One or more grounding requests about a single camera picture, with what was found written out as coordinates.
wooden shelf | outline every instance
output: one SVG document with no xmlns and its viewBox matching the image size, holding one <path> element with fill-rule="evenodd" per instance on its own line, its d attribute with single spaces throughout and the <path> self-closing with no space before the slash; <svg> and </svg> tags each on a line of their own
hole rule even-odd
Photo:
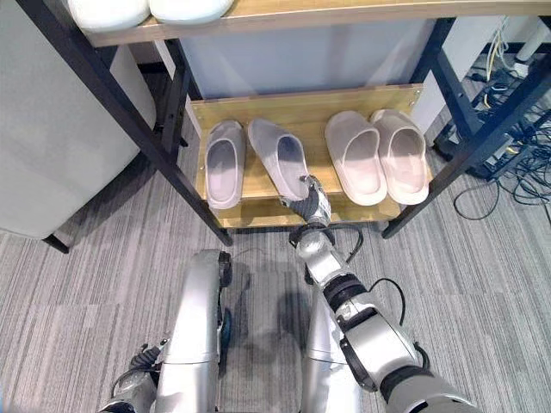
<svg viewBox="0 0 551 413">
<path fill-rule="evenodd" d="M 329 197 L 332 222 L 387 221 L 399 215 L 399 205 L 390 197 L 374 206 L 359 206 L 346 195 Z M 246 200 L 238 206 L 216 213 L 225 228 L 300 225 L 304 221 L 282 206 L 278 200 Z"/>
<path fill-rule="evenodd" d="M 372 207 L 358 206 L 348 200 L 333 169 L 325 144 L 324 129 L 334 114 L 344 110 L 355 110 L 366 117 L 382 108 L 397 108 L 409 113 L 421 94 L 421 88 L 419 84 L 408 84 L 193 102 L 202 129 L 195 188 L 206 199 L 205 149 L 212 127 L 222 120 L 232 119 L 246 128 L 251 120 L 263 117 L 288 129 L 301 140 L 310 173 L 318 177 L 330 195 L 333 220 L 375 221 L 395 218 L 399 214 L 399 206 L 390 198 Z M 278 196 L 260 159 L 247 145 L 242 202 L 231 210 L 217 214 L 226 228 L 299 224 L 299 217 L 279 205 Z"/>
<path fill-rule="evenodd" d="M 148 18 L 135 28 L 90 33 L 93 46 L 114 46 L 205 34 L 227 34 L 458 15 L 551 15 L 549 0 L 235 0 L 216 22 L 169 25 Z"/>
</svg>

slide sandal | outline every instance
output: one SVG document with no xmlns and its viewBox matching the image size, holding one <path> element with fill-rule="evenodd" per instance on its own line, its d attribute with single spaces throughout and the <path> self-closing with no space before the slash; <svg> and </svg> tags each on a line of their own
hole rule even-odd
<svg viewBox="0 0 551 413">
<path fill-rule="evenodd" d="M 69 0 L 69 11 L 88 32 L 133 28 L 150 15 L 148 0 Z"/>
<path fill-rule="evenodd" d="M 300 180 L 308 169 L 302 143 L 291 132 L 266 119 L 249 125 L 249 141 L 281 196 L 304 200 L 308 186 Z"/>
<path fill-rule="evenodd" d="M 379 156 L 388 193 L 400 204 L 423 202 L 429 194 L 423 134 L 409 116 L 395 109 L 374 112 L 371 123 L 381 134 Z"/>
<path fill-rule="evenodd" d="M 387 196 L 379 160 L 379 131 L 357 112 L 334 115 L 325 127 L 327 149 L 344 192 L 358 205 L 375 205 Z"/>
<path fill-rule="evenodd" d="M 211 208 L 232 208 L 241 200 L 245 145 L 243 128 L 235 120 L 224 120 L 210 132 L 205 152 L 205 183 Z"/>
<path fill-rule="evenodd" d="M 152 15 L 163 23 L 202 24 L 220 19 L 233 0 L 150 0 Z"/>
</svg>

white slipper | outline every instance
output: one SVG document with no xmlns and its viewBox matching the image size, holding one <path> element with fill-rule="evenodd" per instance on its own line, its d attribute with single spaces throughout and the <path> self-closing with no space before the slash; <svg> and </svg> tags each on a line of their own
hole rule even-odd
<svg viewBox="0 0 551 413">
<path fill-rule="evenodd" d="M 243 192 L 245 136 L 235 120 L 224 120 L 210 131 L 205 152 L 208 205 L 213 209 L 235 207 Z"/>
<path fill-rule="evenodd" d="M 69 11 L 89 32 L 133 28 L 150 15 L 148 0 L 69 0 Z"/>
<path fill-rule="evenodd" d="M 388 193 L 405 205 L 414 205 L 429 194 L 424 136 L 406 114 L 395 109 L 378 110 L 371 123 L 379 129 L 379 156 L 387 178 Z"/>
<path fill-rule="evenodd" d="M 266 119 L 249 124 L 249 141 L 281 196 L 304 200 L 308 186 L 300 180 L 308 169 L 302 143 L 291 132 Z"/>
<path fill-rule="evenodd" d="M 325 127 L 327 148 L 344 192 L 358 205 L 375 205 L 387 196 L 379 161 L 379 131 L 357 112 L 334 115 Z"/>
<path fill-rule="evenodd" d="M 149 0 L 152 15 L 163 23 L 202 24 L 220 19 L 233 0 Z"/>
</svg>

striped carpet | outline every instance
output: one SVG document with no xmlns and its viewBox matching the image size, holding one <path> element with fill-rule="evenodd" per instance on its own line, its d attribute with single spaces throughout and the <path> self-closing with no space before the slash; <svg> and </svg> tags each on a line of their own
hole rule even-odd
<svg viewBox="0 0 551 413">
<path fill-rule="evenodd" d="M 188 176 L 197 137 L 182 151 Z M 441 167 L 431 157 L 435 170 Z M 406 291 L 406 328 L 434 371 L 488 413 L 551 410 L 551 228 L 541 206 L 503 196 L 485 221 L 454 212 L 462 177 L 399 235 L 364 228 L 353 262 L 369 283 L 392 277 Z M 494 188 L 466 196 L 480 214 Z M 92 413 L 143 342 L 174 322 L 186 262 L 221 248 L 164 178 L 138 158 L 59 232 L 63 256 L 37 241 L 0 235 L 0 372 L 4 411 Z M 228 290 L 234 328 L 219 406 L 225 412 L 296 412 L 311 292 L 286 232 L 234 236 Z M 351 234 L 338 238 L 343 252 Z M 396 317 L 399 297 L 377 287 Z M 382 412 L 364 395 L 365 411 Z"/>
</svg>

gray slipper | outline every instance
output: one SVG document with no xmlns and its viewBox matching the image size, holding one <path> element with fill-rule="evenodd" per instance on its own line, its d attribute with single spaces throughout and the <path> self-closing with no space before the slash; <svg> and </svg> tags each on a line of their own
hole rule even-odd
<svg viewBox="0 0 551 413">
<path fill-rule="evenodd" d="M 327 149 L 344 192 L 358 205 L 375 205 L 387 196 L 377 151 L 379 131 L 357 112 L 335 114 L 325 127 Z"/>
<path fill-rule="evenodd" d="M 299 139 L 266 119 L 253 120 L 248 133 L 252 148 L 280 195 L 289 200 L 304 200 L 308 186 L 300 177 L 309 174 Z"/>
<path fill-rule="evenodd" d="M 224 120 L 210 131 L 205 152 L 205 184 L 213 209 L 235 207 L 243 191 L 245 136 L 235 120 Z"/>
</svg>

